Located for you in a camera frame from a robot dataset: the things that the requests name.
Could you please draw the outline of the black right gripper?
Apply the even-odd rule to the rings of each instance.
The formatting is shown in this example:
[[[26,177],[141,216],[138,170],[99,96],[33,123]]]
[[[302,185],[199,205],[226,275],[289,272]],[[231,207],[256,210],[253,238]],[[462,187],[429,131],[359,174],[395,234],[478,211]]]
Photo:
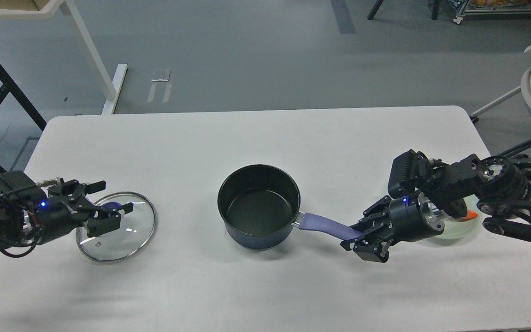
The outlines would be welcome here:
[[[424,194],[393,200],[382,197],[363,212],[362,223],[350,226],[361,234],[342,240],[341,247],[363,261],[386,263],[393,243],[413,243],[442,235],[444,218]]]

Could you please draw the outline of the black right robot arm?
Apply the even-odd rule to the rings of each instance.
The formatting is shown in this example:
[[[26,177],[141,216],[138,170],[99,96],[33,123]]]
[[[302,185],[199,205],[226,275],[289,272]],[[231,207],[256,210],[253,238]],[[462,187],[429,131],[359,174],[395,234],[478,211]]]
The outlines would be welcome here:
[[[371,262],[386,262],[389,247],[445,232],[445,219],[468,213],[465,198],[478,198],[483,227],[531,242],[531,158],[520,152],[531,139],[485,159],[476,154],[447,164],[409,150],[393,160],[388,195],[363,212],[341,242],[344,250]]]

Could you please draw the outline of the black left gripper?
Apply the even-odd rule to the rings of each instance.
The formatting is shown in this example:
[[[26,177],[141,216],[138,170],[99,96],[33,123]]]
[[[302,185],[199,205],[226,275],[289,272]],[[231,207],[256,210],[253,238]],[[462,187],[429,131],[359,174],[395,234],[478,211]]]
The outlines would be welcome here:
[[[124,214],[133,212],[134,204],[106,202],[97,206],[87,197],[105,189],[105,180],[80,183],[77,179],[68,181],[53,179],[51,185],[47,187],[48,197],[27,205],[28,212],[35,217],[36,228],[39,231],[36,243],[46,244],[83,226],[89,238],[119,229],[122,218],[120,212]],[[91,206],[86,208],[90,213],[87,221],[86,212],[80,211],[78,206]]]

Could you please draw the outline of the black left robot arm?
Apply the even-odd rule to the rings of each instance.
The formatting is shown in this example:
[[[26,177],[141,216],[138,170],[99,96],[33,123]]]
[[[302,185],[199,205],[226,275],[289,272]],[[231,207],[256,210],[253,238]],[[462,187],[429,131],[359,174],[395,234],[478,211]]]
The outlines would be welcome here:
[[[87,199],[87,194],[105,187],[105,181],[85,184],[56,178],[16,185],[1,179],[0,252],[9,258],[22,258],[36,246],[74,229],[84,227],[89,238],[117,230],[134,205],[109,202],[99,206]]]

